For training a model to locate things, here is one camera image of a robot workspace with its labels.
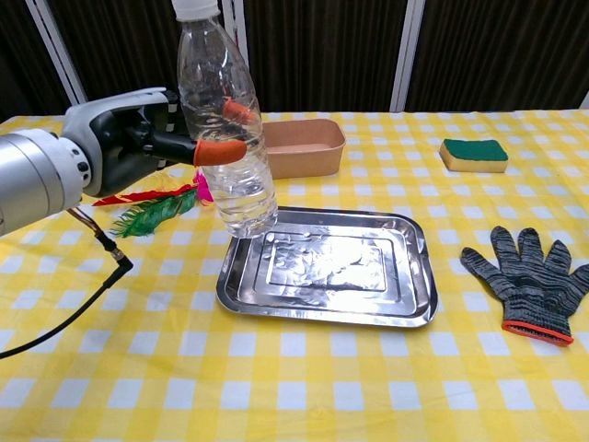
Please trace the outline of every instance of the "black cable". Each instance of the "black cable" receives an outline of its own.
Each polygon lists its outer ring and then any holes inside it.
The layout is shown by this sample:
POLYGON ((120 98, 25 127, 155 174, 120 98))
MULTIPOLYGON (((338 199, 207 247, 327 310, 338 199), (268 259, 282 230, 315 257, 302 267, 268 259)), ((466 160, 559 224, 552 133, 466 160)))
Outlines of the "black cable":
POLYGON ((80 220, 77 215, 74 215, 72 212, 70 212, 70 215, 72 215, 73 217, 78 219, 78 221, 83 222, 85 225, 94 230, 94 236, 96 237, 96 239, 100 242, 100 244, 102 244, 104 250, 108 251, 112 255, 112 257, 119 264, 119 266, 114 270, 114 272, 110 274, 110 276, 104 281, 104 283, 102 283, 102 286, 94 293, 94 295, 92 295, 78 310, 76 310, 72 314, 72 316, 67 318, 64 322, 59 324, 54 329, 51 329, 43 335, 39 336, 37 339, 33 339, 28 343, 23 343, 18 347, 11 348, 10 350, 6 350, 0 353, 0 359, 4 359, 5 357, 14 356, 19 353, 25 352, 30 348, 39 345, 40 343, 44 343, 48 339, 51 339, 57 333, 62 331, 65 327, 67 327, 72 322, 77 320, 82 315, 82 313, 84 313, 88 309, 88 307, 94 304, 94 302, 100 297, 100 295, 102 295, 107 289, 111 288, 117 281, 119 281, 122 278, 124 274, 126 274, 133 268, 133 263, 131 262, 131 260, 129 260, 129 258, 125 256, 125 254, 122 251, 120 251, 117 248, 117 244, 112 239, 106 236, 106 234, 102 231, 102 229, 100 229, 100 227, 98 227, 98 224, 96 224, 96 222, 92 218, 90 218, 84 213, 82 214, 87 218, 87 221, 89 220, 89 223, 80 220))

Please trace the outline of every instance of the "brown paper container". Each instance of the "brown paper container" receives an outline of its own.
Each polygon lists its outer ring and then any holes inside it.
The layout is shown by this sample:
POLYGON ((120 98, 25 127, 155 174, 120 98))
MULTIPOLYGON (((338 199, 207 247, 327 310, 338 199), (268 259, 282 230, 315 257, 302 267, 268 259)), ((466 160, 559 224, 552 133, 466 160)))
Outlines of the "brown paper container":
POLYGON ((264 135, 275 180, 332 175, 340 169, 346 138, 333 120, 265 122, 264 135))

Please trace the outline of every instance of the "silver cylinder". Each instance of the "silver cylinder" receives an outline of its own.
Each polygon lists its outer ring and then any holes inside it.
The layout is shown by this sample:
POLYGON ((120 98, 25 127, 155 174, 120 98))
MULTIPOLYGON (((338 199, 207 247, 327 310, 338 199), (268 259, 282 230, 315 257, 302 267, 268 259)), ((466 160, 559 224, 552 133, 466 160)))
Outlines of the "silver cylinder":
POLYGON ((79 203, 87 160, 70 144, 41 130, 0 136, 0 237, 79 203))

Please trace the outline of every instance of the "robotic arm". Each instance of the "robotic arm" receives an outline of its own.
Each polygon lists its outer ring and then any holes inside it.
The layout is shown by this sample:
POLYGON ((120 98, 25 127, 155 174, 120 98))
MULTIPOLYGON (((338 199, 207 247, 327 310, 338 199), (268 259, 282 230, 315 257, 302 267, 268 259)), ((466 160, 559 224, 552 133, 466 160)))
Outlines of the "robotic arm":
POLYGON ((79 204, 82 192, 120 192, 169 164, 228 164, 240 140, 196 143, 167 132, 178 100, 164 87, 70 108, 61 136, 41 129, 0 136, 0 237, 79 204))

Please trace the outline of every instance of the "green feather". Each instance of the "green feather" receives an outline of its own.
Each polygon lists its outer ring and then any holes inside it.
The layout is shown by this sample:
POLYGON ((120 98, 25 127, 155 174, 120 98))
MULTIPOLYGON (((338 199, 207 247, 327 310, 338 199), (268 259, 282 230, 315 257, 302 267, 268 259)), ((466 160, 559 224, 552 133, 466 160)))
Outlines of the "green feather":
POLYGON ((144 237, 154 233, 167 219, 188 212, 196 204, 196 190, 179 196, 166 196, 134 205, 114 223, 110 231, 117 237, 144 237))

